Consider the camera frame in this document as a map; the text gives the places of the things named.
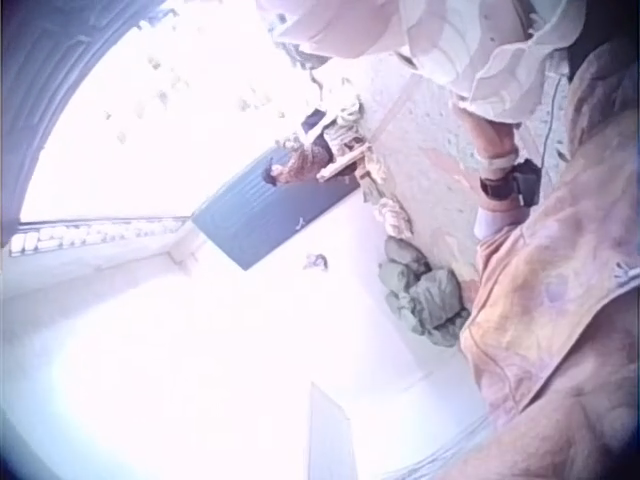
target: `sandbag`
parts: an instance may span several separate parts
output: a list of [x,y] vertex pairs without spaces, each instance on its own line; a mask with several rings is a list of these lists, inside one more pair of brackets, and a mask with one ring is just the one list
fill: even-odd
[[413,314],[427,329],[442,325],[462,309],[460,284],[449,269],[423,275],[408,293],[415,301]]
[[443,324],[426,329],[424,335],[438,347],[453,348],[458,344],[462,327],[467,323],[469,317],[471,317],[471,313],[464,308]]
[[378,278],[387,290],[396,294],[408,291],[418,282],[416,274],[409,267],[392,261],[380,264]]
[[384,301],[393,313],[393,316],[396,318],[400,318],[400,300],[398,299],[398,295],[394,292],[389,292],[384,296]]
[[408,266],[418,277],[431,271],[424,253],[406,240],[387,237],[384,241],[384,253],[389,260]]

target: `sunlight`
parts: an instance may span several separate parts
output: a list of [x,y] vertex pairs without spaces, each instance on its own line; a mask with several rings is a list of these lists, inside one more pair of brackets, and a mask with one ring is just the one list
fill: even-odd
[[[23,222],[188,216],[291,128],[308,82],[257,13],[245,2],[180,13],[175,30],[131,30],[83,82],[41,152]],[[270,103],[241,112],[254,90]]]

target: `strap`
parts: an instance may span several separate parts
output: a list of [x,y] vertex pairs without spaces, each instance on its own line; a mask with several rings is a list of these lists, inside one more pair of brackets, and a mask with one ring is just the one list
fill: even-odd
[[520,152],[516,150],[515,152],[510,153],[509,155],[505,155],[504,157],[492,159],[481,157],[477,150],[474,152],[474,155],[476,157],[476,160],[480,162],[481,168],[483,170],[502,170],[513,167],[516,164],[518,157],[520,156]]

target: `door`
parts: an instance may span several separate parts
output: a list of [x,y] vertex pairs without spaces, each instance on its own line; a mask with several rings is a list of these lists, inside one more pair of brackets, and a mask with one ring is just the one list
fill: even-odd
[[309,480],[357,480],[351,424],[340,405],[311,386]]
[[354,177],[272,187],[262,180],[270,164],[289,153],[274,147],[228,182],[197,211],[193,222],[220,250],[248,270],[301,231],[359,184]]

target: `debris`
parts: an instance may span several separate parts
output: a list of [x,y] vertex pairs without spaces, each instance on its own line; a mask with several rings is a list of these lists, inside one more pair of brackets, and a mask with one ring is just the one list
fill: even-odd
[[413,227],[409,215],[393,198],[383,198],[376,205],[374,211],[376,218],[384,224],[388,235],[396,238],[411,238]]

